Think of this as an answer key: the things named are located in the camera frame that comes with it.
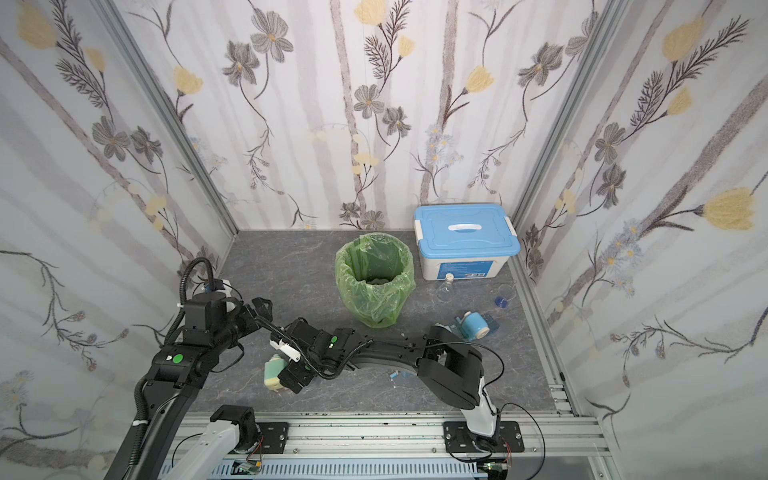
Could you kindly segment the blue sharpener with crank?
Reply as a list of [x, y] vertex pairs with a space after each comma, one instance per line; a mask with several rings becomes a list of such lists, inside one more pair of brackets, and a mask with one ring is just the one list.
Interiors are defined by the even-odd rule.
[[490, 333], [487, 321], [477, 312], [466, 312], [455, 317], [454, 326], [458, 335], [465, 341], [480, 340]]

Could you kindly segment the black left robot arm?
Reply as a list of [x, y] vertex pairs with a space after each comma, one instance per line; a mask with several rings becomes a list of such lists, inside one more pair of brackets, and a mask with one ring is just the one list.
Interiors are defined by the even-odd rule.
[[189, 262], [179, 284], [179, 311], [148, 372], [134, 387], [136, 414], [106, 474], [156, 479], [175, 435], [223, 352], [266, 325], [254, 308], [219, 289], [209, 259]]

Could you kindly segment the green yellow sharpener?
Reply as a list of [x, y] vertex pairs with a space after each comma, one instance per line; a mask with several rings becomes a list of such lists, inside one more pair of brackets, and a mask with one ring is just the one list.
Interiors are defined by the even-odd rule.
[[279, 354], [274, 354], [264, 364], [264, 386], [269, 391], [278, 391], [283, 389], [279, 375], [286, 368], [286, 366], [287, 361]]

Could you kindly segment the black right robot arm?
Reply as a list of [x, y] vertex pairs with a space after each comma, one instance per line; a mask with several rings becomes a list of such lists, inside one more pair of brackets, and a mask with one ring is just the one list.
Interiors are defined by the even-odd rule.
[[255, 324], [269, 331], [272, 347], [289, 357], [278, 379], [296, 394], [315, 378], [330, 381], [346, 370], [393, 367], [414, 374], [441, 402], [464, 416], [462, 422], [447, 424], [445, 441], [450, 455], [469, 453], [484, 461], [525, 450], [519, 426], [502, 420], [503, 409], [493, 404], [487, 392], [482, 347], [459, 339], [444, 327], [433, 326], [415, 339], [388, 340], [350, 328], [329, 333], [303, 318], [278, 327], [258, 315]]

